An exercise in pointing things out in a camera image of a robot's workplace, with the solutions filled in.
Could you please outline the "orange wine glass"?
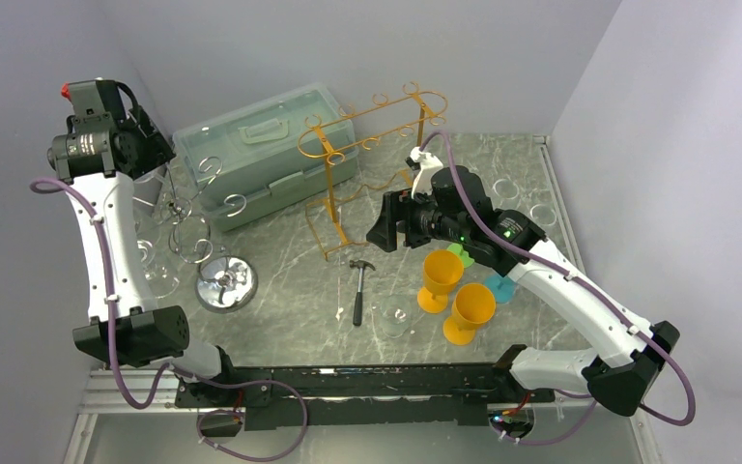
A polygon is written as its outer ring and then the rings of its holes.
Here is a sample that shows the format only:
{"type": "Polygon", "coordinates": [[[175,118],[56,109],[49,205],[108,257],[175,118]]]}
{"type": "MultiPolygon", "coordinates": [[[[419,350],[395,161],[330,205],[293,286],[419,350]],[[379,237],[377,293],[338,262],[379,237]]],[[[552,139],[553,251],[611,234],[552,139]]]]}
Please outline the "orange wine glass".
{"type": "Polygon", "coordinates": [[[495,315],[497,303],[492,291],[481,283],[463,285],[452,302],[451,313],[442,324],[446,340],[454,345],[467,345],[477,330],[495,315]]]}
{"type": "Polygon", "coordinates": [[[422,265],[422,286],[417,292],[419,307],[431,314],[444,311],[464,270],[461,258],[450,250],[430,252],[422,265]]]}

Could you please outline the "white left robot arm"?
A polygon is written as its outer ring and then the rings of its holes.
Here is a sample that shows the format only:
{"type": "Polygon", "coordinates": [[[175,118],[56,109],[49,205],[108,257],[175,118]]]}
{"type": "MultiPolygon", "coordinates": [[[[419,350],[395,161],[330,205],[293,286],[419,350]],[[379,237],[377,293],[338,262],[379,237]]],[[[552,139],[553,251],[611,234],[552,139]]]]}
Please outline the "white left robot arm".
{"type": "Polygon", "coordinates": [[[56,186],[71,202],[87,260],[88,323],[76,347],[112,367],[162,366],[203,377],[213,405],[231,403],[238,377],[221,351],[195,339],[184,311],[161,307],[145,277],[134,227],[134,182],[174,158],[169,143],[127,84],[110,79],[66,83],[67,131],[48,151],[56,186]]]}

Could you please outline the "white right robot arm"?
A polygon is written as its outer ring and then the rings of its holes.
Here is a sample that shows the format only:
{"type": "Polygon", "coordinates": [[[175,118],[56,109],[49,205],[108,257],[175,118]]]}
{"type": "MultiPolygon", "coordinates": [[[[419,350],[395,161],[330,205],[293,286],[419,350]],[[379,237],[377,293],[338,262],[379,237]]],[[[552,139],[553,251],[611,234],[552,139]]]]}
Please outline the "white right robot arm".
{"type": "Polygon", "coordinates": [[[494,388],[516,401],[530,390],[587,394],[609,411],[633,416],[680,337],[667,321],[650,323],[622,307],[568,261],[544,230],[516,210],[473,203],[476,224],[456,196],[384,194],[380,215],[366,235],[385,252],[433,240],[462,245],[475,263],[506,276],[555,310],[588,342],[582,351],[541,351],[511,346],[498,361],[494,388]]]}

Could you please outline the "green wine glass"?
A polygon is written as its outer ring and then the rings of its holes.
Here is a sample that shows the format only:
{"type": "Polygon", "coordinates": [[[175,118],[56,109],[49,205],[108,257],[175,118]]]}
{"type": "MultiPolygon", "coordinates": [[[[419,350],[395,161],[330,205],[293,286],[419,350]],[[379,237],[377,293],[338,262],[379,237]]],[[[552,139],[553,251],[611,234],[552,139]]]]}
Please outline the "green wine glass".
{"type": "Polygon", "coordinates": [[[470,266],[474,264],[474,260],[471,258],[470,254],[464,250],[462,245],[451,244],[446,249],[460,259],[465,269],[469,268],[470,266]]]}

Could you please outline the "clear wine glass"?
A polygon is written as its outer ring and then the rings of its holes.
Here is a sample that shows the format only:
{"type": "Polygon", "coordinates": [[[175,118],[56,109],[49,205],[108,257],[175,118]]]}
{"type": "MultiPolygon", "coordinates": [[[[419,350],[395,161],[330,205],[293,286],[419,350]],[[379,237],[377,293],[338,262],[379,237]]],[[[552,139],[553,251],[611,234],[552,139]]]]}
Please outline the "clear wine glass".
{"type": "Polygon", "coordinates": [[[550,204],[536,204],[529,210],[529,216],[534,223],[544,229],[549,229],[557,224],[557,211],[550,204]]]}
{"type": "Polygon", "coordinates": [[[514,200],[520,196],[520,191],[517,185],[510,179],[498,179],[493,183],[492,189],[494,193],[505,200],[514,200]]]}

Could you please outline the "clear glass chrome rack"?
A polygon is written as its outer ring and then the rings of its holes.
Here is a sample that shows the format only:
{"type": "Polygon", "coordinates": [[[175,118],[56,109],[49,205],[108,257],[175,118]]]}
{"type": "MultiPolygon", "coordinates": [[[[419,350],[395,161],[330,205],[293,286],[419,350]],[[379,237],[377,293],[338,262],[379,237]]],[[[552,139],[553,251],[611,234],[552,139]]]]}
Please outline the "clear glass chrome rack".
{"type": "Polygon", "coordinates": [[[163,299],[173,294],[180,284],[173,264],[149,241],[139,239],[137,247],[144,277],[153,295],[157,299],[163,299]]]}
{"type": "Polygon", "coordinates": [[[161,166],[133,181],[134,193],[132,203],[136,209],[147,215],[151,215],[154,212],[165,182],[165,174],[166,167],[161,166]]]}

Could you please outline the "blue wine glass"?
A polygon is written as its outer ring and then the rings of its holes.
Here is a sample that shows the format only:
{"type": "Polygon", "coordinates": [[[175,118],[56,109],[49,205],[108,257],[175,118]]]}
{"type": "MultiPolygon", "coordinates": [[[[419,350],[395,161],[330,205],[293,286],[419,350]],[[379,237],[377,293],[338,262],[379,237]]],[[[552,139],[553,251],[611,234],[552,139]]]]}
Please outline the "blue wine glass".
{"type": "Polygon", "coordinates": [[[517,287],[514,280],[501,275],[491,275],[482,284],[491,291],[498,305],[509,303],[513,299],[517,287]]]}

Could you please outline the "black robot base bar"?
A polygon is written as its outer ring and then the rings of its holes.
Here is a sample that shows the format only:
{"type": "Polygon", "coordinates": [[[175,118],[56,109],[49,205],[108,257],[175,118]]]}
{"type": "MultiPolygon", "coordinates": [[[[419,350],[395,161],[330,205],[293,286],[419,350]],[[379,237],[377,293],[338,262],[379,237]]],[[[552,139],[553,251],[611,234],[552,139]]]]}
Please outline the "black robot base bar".
{"type": "Polygon", "coordinates": [[[454,422],[548,403],[490,362],[234,367],[214,386],[180,381],[179,409],[236,409],[247,431],[279,427],[454,422]]]}

